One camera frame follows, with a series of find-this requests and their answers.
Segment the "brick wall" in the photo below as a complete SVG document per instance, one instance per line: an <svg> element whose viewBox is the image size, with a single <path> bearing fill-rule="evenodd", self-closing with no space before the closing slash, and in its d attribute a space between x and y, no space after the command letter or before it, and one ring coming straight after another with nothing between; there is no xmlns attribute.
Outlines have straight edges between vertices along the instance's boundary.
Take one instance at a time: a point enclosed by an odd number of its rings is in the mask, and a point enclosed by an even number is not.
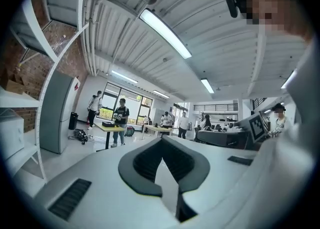
<svg viewBox="0 0 320 229"><path fill-rule="evenodd" d="M32 6L39 25L43 29L43 27L48 24L48 20L43 10L42 0L32 0ZM68 40L75 34L76 30L76 28L69 25L52 21L43 30L43 33L49 44L53 46L53 49L55 49L54 52L59 54ZM38 54L23 63L21 67L18 67L24 53L25 50L23 47L16 41L12 34L8 32L7 39L1 47L0 77L5 67L9 73L13 73L18 69L16 73L18 73L25 82L25 92L31 97L39 99L42 86L54 63L48 56ZM33 54L35 54L35 51L29 50L25 57L28 58ZM56 70L71 77L78 77L81 83L73 105L73 111L75 111L80 92L88 76L82 53L80 36L72 43L67 52L61 58ZM14 108L14 110L24 119L24 132L28 132L35 128L35 108Z"/></svg>

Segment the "cardboard box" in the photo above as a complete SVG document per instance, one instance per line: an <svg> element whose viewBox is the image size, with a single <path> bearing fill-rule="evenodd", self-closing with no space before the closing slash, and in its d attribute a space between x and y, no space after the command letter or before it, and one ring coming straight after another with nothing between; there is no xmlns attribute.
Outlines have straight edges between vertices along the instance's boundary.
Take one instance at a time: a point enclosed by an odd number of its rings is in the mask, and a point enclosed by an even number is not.
<svg viewBox="0 0 320 229"><path fill-rule="evenodd" d="M8 70L4 69L1 75L0 85L6 91L22 95L26 90L24 80L17 74L9 75Z"/></svg>

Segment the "trash can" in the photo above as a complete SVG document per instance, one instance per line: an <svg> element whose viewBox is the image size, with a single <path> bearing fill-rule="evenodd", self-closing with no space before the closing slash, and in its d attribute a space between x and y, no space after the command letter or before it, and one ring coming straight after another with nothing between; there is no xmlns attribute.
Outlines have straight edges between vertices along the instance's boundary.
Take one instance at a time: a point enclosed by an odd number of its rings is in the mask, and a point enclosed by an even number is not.
<svg viewBox="0 0 320 229"><path fill-rule="evenodd" d="M70 115L70 121L69 121L69 130L75 130L77 127L77 120L78 120L78 114L75 112L72 112Z"/></svg>

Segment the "vent grille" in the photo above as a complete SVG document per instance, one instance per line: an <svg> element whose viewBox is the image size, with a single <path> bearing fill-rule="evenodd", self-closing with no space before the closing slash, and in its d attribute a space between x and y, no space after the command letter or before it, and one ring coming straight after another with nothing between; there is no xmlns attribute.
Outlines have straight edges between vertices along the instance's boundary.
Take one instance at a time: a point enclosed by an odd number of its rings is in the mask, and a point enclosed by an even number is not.
<svg viewBox="0 0 320 229"><path fill-rule="evenodd" d="M82 198L85 196L91 182L84 179L77 179L49 208L49 211L68 220L72 212L76 209Z"/></svg>

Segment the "bag on floor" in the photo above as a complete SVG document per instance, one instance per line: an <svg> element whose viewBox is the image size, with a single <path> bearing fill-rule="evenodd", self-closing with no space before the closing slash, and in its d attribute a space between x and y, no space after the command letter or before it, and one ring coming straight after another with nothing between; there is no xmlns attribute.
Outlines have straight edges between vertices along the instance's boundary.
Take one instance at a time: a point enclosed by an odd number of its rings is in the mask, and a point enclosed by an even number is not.
<svg viewBox="0 0 320 229"><path fill-rule="evenodd" d="M132 137L132 135L135 133L135 128L132 126L127 126L126 127L126 133L125 136L126 137Z"/></svg>

